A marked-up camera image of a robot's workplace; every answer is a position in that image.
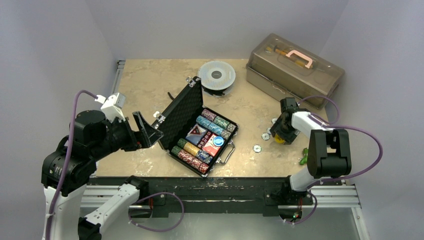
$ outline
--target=case handle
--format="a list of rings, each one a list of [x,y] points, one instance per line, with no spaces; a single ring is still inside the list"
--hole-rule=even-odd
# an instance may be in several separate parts
[[[307,61],[307,64],[305,64],[305,68],[310,69],[312,66],[312,63],[314,62],[312,60],[312,58],[306,56],[305,54],[301,53],[300,51],[297,50],[291,50],[290,52],[288,52],[285,56],[290,58],[293,54],[299,56],[300,58],[304,59]]]
[[[228,153],[228,155],[225,158],[225,161],[219,161],[220,164],[225,165],[228,162],[228,159],[231,157],[231,155],[233,154],[234,150],[236,150],[236,145],[234,145],[233,140],[229,141],[228,145],[232,146],[232,150]]]

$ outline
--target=black case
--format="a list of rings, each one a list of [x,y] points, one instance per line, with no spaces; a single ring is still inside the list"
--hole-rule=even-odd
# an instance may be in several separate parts
[[[239,125],[234,121],[222,116],[221,114],[213,111],[210,108],[204,107],[203,105],[203,94],[202,84],[200,77],[188,77],[187,86],[176,96],[172,103],[163,111],[163,113],[156,113],[156,121],[152,124],[155,129],[163,132],[164,136],[159,140],[160,147],[165,150],[171,158],[185,165],[196,174],[203,178],[206,178],[213,169],[217,162],[221,164],[227,163],[227,160],[233,153],[235,146],[233,144],[233,138],[236,136],[239,130]],[[219,149],[218,153],[212,158],[209,163],[209,168],[206,173],[203,174],[188,163],[179,159],[177,156],[172,155],[171,149],[177,145],[179,139],[185,139],[187,133],[196,124],[196,118],[202,114],[203,109],[207,109],[217,116],[222,117],[228,122],[235,125],[235,130],[231,133],[230,137],[224,142],[224,145]],[[221,161],[221,155],[228,147],[232,145],[233,150],[225,158],[225,161]]]

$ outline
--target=toolbox lid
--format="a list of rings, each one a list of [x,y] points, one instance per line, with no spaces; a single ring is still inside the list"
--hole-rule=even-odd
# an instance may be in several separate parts
[[[188,84],[175,99],[157,116],[152,126],[163,132],[159,145],[164,150],[171,150],[178,139],[184,138],[190,127],[196,123],[196,117],[203,110],[203,94],[200,77],[188,77]]]
[[[301,97],[307,96],[302,92],[311,92],[307,89],[329,96],[345,73],[342,68],[274,33],[252,51],[247,65]]]

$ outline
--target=blue round button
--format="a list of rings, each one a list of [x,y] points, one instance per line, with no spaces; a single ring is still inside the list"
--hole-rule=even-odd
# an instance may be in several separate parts
[[[224,138],[222,138],[221,136],[216,136],[213,139],[213,145],[221,147],[222,145],[224,145]]]

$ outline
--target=table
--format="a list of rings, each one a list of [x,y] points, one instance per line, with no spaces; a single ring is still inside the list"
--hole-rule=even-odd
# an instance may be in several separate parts
[[[153,114],[163,112],[171,103],[167,92],[174,97],[186,86],[186,77],[197,75],[198,69],[212,59],[128,59],[119,84],[119,92],[126,96],[122,109],[130,117],[133,130],[137,125],[132,112],[140,111],[149,123]],[[272,126],[271,119],[281,114],[280,102],[246,81],[247,59],[222,59],[236,73],[234,88],[225,97],[203,95],[204,105],[239,124],[234,138],[236,149],[226,165],[216,164],[210,177],[285,177],[301,170],[298,164],[309,139],[300,134],[291,145],[262,139],[262,133]],[[324,109],[317,110],[307,103],[303,108],[327,118]],[[259,144],[262,152],[255,153]],[[228,147],[223,157],[227,156]],[[198,177],[187,167],[169,157],[159,144],[134,152],[115,152],[98,162],[98,177]]]

